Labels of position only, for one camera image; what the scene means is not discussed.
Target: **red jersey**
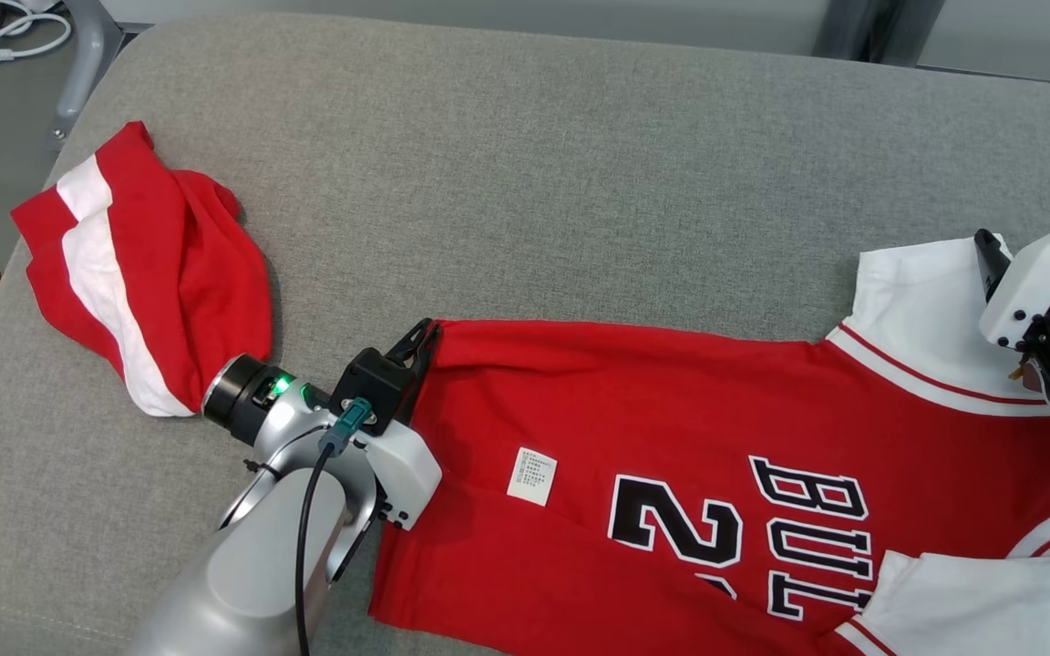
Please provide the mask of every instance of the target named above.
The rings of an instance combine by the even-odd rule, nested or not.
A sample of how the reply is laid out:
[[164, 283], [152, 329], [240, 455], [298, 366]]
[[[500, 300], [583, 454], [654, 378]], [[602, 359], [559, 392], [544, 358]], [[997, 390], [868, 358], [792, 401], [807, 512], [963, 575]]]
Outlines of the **red jersey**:
[[834, 630], [887, 549], [1050, 555], [1050, 410], [908, 366], [862, 298], [816, 344], [446, 322], [413, 421], [443, 481], [371, 613], [522, 655], [859, 653]]

